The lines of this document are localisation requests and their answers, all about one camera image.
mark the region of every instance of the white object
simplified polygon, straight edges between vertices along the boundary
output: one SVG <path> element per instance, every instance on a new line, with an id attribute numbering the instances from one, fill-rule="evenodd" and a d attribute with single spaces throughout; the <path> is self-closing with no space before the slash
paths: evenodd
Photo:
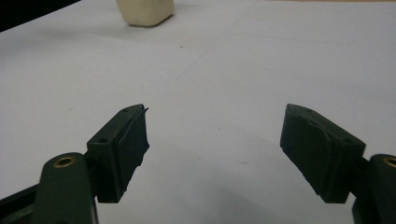
<path id="1" fill-rule="evenodd" d="M 155 26 L 169 18 L 174 0 L 117 0 L 121 16 L 134 26 Z"/>

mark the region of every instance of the screw hole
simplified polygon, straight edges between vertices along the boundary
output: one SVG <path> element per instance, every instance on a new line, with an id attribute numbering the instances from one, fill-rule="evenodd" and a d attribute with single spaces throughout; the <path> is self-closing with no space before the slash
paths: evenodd
<path id="1" fill-rule="evenodd" d="M 63 157 L 63 158 L 60 158 L 59 160 L 57 160 L 53 164 L 53 166 L 55 166 L 56 168 L 64 168 L 66 166 L 73 164 L 74 162 L 75 162 L 74 157 Z"/>
<path id="2" fill-rule="evenodd" d="M 108 141 L 108 138 L 99 139 L 99 143 L 106 143 L 107 141 Z"/>
<path id="3" fill-rule="evenodd" d="M 386 157 L 386 158 L 384 159 L 384 162 L 385 162 L 387 165 L 396 168 L 396 158 Z"/>

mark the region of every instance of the brass insert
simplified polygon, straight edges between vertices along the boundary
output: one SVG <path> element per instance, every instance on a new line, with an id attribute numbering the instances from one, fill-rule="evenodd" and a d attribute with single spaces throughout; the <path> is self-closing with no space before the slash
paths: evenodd
<path id="1" fill-rule="evenodd" d="M 386 157 L 386 158 L 384 159 L 384 162 L 385 162 L 387 165 L 389 165 L 389 166 L 391 166 L 391 167 L 393 167 L 393 168 L 396 168 L 396 158 L 393 158 L 393 157 Z"/>
<path id="2" fill-rule="evenodd" d="M 64 168 L 73 164 L 75 161 L 76 160 L 74 157 L 63 157 L 53 163 L 53 166 L 55 166 L 56 168 Z"/>

